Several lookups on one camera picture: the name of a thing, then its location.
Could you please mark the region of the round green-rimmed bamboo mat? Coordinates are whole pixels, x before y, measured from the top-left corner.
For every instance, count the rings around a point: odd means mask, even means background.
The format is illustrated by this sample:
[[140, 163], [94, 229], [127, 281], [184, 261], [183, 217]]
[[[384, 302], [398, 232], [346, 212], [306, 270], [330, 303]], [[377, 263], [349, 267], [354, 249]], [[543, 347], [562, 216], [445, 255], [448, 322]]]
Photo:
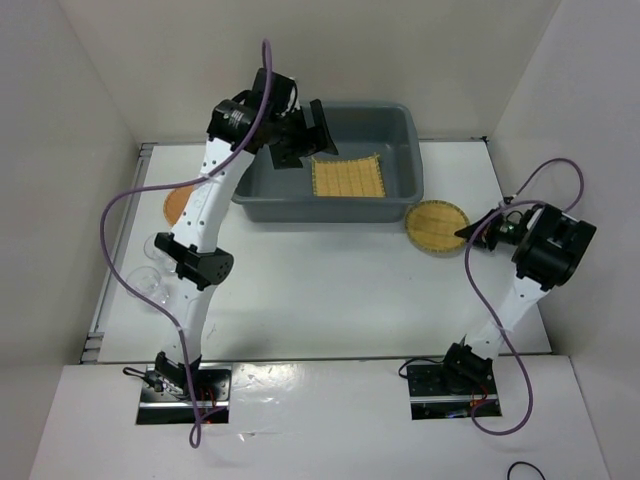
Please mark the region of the round green-rimmed bamboo mat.
[[428, 200], [411, 206], [404, 217], [410, 243], [427, 254], [449, 255], [459, 252], [466, 241], [455, 235], [470, 225], [465, 212], [443, 200]]

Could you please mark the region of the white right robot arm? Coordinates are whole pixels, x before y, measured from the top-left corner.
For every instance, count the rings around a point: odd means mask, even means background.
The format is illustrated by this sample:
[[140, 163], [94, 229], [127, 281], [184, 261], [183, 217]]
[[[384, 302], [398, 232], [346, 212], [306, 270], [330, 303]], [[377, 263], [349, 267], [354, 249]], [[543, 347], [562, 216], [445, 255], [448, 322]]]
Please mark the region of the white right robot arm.
[[500, 305], [488, 308], [490, 319], [448, 349], [438, 369], [443, 389], [459, 393], [487, 381], [508, 334], [539, 300], [569, 281], [596, 231], [591, 223], [541, 204], [526, 210], [516, 221], [509, 220], [503, 209], [495, 208], [455, 232], [467, 246], [486, 251], [494, 251], [500, 243], [513, 246], [515, 270]]

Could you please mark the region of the square woven bamboo mat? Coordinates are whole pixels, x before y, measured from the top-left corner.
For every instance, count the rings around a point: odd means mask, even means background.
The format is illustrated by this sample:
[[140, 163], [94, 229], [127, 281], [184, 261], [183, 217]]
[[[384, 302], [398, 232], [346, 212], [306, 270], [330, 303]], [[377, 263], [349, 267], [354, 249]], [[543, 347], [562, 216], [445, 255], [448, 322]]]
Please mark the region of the square woven bamboo mat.
[[385, 198], [380, 155], [352, 160], [312, 158], [312, 190], [316, 197]]

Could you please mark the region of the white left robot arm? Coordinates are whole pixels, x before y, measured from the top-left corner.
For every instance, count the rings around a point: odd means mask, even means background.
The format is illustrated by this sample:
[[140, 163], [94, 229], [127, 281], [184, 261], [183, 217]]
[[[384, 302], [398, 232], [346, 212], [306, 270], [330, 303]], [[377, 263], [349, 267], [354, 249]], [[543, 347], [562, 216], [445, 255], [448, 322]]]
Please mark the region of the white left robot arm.
[[173, 315], [179, 327], [168, 336], [154, 365], [163, 387], [176, 399], [190, 398], [199, 387], [207, 312], [234, 264], [233, 256], [218, 246], [219, 231], [242, 176], [263, 148], [276, 169], [299, 168], [304, 157], [338, 152], [320, 100], [311, 101], [310, 112], [313, 122], [308, 124], [296, 82], [264, 68], [257, 71], [251, 89], [212, 111], [200, 171], [205, 180], [194, 186], [171, 230], [154, 239], [174, 261], [178, 277]]

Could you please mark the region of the round orange woven plate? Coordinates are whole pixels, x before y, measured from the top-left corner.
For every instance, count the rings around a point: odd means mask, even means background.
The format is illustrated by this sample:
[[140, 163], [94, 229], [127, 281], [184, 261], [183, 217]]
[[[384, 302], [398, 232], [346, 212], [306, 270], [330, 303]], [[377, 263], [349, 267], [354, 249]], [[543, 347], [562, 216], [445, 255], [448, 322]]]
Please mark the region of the round orange woven plate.
[[170, 227], [173, 227], [183, 215], [193, 186], [175, 188], [166, 196], [163, 204], [163, 215]]

